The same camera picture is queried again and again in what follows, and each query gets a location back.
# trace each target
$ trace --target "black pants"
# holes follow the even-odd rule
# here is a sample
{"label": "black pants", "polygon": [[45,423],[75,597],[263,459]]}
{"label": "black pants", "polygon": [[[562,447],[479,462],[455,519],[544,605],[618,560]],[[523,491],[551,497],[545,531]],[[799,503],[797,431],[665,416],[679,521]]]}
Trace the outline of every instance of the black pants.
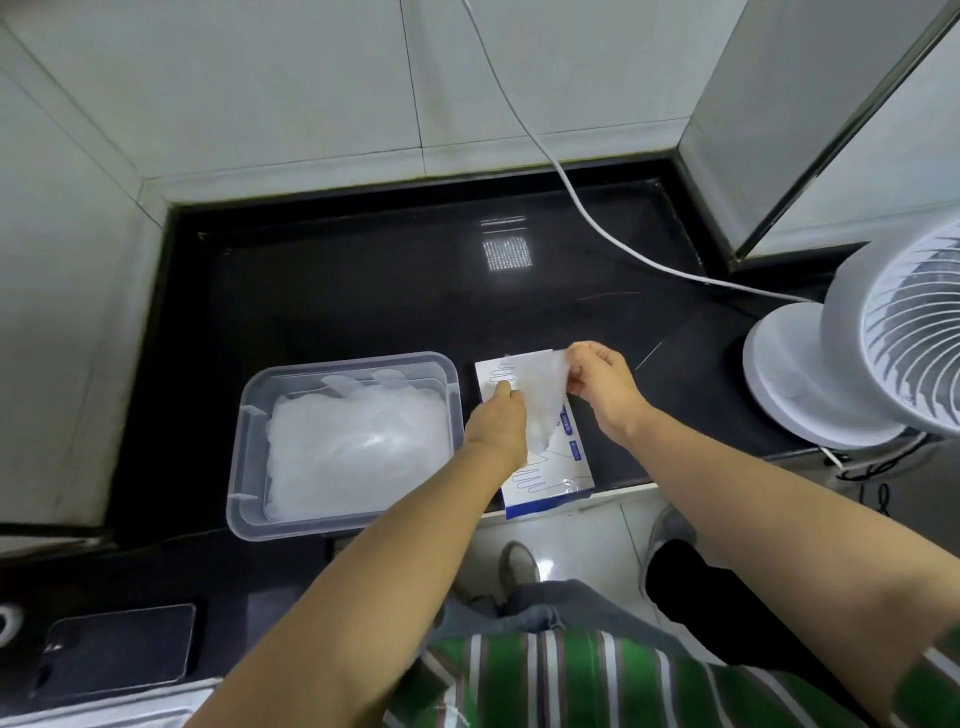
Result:
{"label": "black pants", "polygon": [[876,725],[833,674],[732,571],[707,565],[683,541],[668,541],[650,561],[647,594],[728,665],[791,672]]}

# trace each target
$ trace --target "striped shirt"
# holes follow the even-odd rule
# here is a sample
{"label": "striped shirt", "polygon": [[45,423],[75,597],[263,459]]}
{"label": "striped shirt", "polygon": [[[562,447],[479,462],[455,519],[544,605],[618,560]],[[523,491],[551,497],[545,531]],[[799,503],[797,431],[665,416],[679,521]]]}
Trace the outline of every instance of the striped shirt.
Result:
{"label": "striped shirt", "polygon": [[[960,726],[960,627],[903,678],[894,726]],[[863,723],[804,680],[718,667],[606,632],[476,635],[430,644],[407,671],[387,726],[846,728]]]}

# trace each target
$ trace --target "fan base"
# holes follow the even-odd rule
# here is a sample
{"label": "fan base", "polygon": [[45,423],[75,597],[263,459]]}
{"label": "fan base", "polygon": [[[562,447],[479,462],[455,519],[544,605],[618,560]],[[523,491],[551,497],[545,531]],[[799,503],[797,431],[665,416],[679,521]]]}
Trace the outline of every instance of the fan base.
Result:
{"label": "fan base", "polygon": [[904,425],[865,413],[824,366],[821,303],[791,303],[758,321],[743,346],[743,370],[754,398],[779,425],[828,448],[872,448]]}

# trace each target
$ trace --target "left hand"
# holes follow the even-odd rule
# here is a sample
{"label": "left hand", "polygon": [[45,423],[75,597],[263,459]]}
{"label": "left hand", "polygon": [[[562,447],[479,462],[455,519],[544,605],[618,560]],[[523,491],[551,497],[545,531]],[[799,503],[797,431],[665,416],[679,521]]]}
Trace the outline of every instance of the left hand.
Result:
{"label": "left hand", "polygon": [[464,431],[465,446],[491,448],[510,464],[510,472],[527,463],[527,408],[523,393],[509,381],[496,385],[493,396],[473,410]]}

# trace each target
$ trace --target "shoe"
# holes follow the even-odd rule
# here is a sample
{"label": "shoe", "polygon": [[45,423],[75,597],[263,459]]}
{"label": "shoe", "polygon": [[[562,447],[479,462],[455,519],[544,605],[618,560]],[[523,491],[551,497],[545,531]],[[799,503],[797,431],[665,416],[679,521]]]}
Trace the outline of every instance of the shoe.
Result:
{"label": "shoe", "polygon": [[540,581],[537,559],[519,541],[510,541],[503,547],[497,573],[504,596],[509,596],[520,584],[536,584]]}
{"label": "shoe", "polygon": [[650,541],[647,542],[647,552],[640,569],[640,593],[647,601],[650,601],[647,595],[647,571],[650,568],[650,562],[654,554],[668,541],[686,541],[691,546],[697,544],[697,532],[690,525],[690,521],[672,505],[660,511],[653,528],[650,529]]}

